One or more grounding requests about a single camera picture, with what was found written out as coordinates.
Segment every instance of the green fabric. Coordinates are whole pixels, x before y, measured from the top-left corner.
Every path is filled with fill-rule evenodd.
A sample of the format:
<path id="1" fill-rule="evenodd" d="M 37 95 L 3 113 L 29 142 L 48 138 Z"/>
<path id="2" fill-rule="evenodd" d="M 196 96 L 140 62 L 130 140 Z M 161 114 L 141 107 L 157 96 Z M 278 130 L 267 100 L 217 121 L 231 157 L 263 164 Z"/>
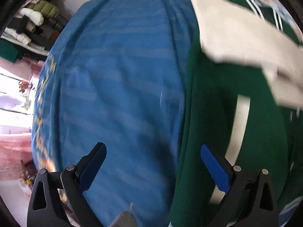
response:
<path id="1" fill-rule="evenodd" d="M 0 57 L 15 63 L 18 53 L 12 43 L 5 39 L 0 39 Z"/>
<path id="2" fill-rule="evenodd" d="M 228 1 L 251 10 L 250 5 L 245 0 L 228 0 Z"/>
<path id="3" fill-rule="evenodd" d="M 213 218 L 209 204 L 214 182 L 200 158 L 203 144 L 225 156 L 238 95 L 250 97 L 250 110 L 237 165 L 271 174 L 279 197 L 288 173 L 283 117 L 261 69 L 215 64 L 201 52 L 198 37 L 190 52 L 184 133 L 171 209 L 174 227 L 205 226 Z"/>
<path id="4" fill-rule="evenodd" d="M 40 0 L 37 4 L 30 3 L 27 8 L 42 13 L 44 18 L 55 18 L 59 14 L 56 6 L 44 0 Z"/>
<path id="5" fill-rule="evenodd" d="M 284 189 L 278 200 L 281 211 L 285 205 L 303 195 L 303 112 L 280 107 L 284 117 L 288 140 L 289 174 Z"/>
<path id="6" fill-rule="evenodd" d="M 260 7 L 262 14 L 264 15 L 264 18 L 266 18 L 267 21 L 272 23 L 274 26 L 276 26 L 276 21 L 274 17 L 274 13 L 271 7 Z M 282 26 L 283 26 L 283 32 L 286 34 L 288 37 L 290 37 L 291 40 L 293 40 L 297 45 L 302 45 L 302 42 L 298 39 L 296 33 L 292 29 L 292 27 L 286 23 L 284 20 L 282 21 Z"/>

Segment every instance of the blue cloth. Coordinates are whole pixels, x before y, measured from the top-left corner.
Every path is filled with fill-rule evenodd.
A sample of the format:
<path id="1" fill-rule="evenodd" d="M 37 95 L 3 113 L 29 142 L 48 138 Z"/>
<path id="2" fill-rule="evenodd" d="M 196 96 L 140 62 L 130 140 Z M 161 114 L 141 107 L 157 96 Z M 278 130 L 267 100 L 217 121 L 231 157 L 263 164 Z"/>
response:
<path id="1" fill-rule="evenodd" d="M 50 52 L 37 88 L 34 161 L 40 168 L 47 157 L 62 170 L 105 143 L 84 192 L 105 226 L 131 202 L 140 227 L 169 224 L 194 34 L 190 0 L 93 0 Z"/>

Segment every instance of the metal pin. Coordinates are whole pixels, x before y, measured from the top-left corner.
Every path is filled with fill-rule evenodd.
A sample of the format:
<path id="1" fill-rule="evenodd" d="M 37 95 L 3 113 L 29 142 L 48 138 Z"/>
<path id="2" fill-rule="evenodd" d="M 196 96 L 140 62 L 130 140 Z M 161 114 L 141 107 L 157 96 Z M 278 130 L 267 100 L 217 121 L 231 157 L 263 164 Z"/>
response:
<path id="1" fill-rule="evenodd" d="M 234 166 L 234 170 L 235 170 L 236 172 L 240 172 L 240 171 L 241 171 L 241 167 L 239 167 L 239 166 Z"/>
<path id="2" fill-rule="evenodd" d="M 45 169 L 45 168 L 43 168 L 43 169 L 41 169 L 41 170 L 39 171 L 39 174 L 41 174 L 41 175 L 43 175 L 44 173 L 46 173 L 46 169 Z"/>
<path id="3" fill-rule="evenodd" d="M 66 169 L 70 172 L 70 171 L 73 171 L 75 169 L 75 166 L 74 165 L 69 165 L 69 166 L 67 166 Z"/>
<path id="4" fill-rule="evenodd" d="M 267 175 L 269 172 L 268 172 L 268 170 L 266 170 L 266 169 L 262 169 L 262 173 L 263 173 L 264 175 Z"/>

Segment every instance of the dark green cloth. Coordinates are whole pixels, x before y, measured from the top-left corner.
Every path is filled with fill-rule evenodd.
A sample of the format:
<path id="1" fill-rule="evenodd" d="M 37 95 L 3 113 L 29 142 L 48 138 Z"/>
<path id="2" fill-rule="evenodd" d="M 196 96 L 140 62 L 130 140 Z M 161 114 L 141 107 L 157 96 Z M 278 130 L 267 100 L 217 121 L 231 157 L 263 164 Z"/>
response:
<path id="1" fill-rule="evenodd" d="M 288 141 L 289 174 L 278 200 L 281 211 L 285 205 L 299 196 L 303 196 L 303 112 L 280 107 L 284 117 Z"/>
<path id="2" fill-rule="evenodd" d="M 203 144 L 225 156 L 238 95 L 250 97 L 250 110 L 237 165 L 245 171 L 269 170 L 276 197 L 288 172 L 283 117 L 261 69 L 215 64 L 201 52 L 198 37 L 190 52 L 187 96 L 178 177 L 171 209 L 174 227 L 205 226 L 214 182 L 200 158 Z"/>
<path id="3" fill-rule="evenodd" d="M 0 57 L 15 63 L 19 51 L 5 39 L 0 39 Z"/>

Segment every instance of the white puffer jacket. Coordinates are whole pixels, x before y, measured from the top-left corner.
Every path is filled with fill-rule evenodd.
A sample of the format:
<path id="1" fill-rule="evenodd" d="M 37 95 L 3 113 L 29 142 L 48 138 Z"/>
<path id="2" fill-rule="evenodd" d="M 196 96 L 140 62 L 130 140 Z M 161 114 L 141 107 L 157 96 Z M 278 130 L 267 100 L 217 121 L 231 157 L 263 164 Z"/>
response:
<path id="1" fill-rule="evenodd" d="M 8 35 L 12 36 L 14 39 L 18 40 L 19 42 L 28 45 L 31 42 L 31 39 L 25 35 L 24 33 L 18 34 L 15 29 L 12 28 L 5 28 L 4 30 Z"/>
<path id="2" fill-rule="evenodd" d="M 42 13 L 34 11 L 33 9 L 30 8 L 21 8 L 19 10 L 19 13 L 21 15 L 26 15 L 35 25 L 40 26 L 42 25 L 44 18 Z"/>

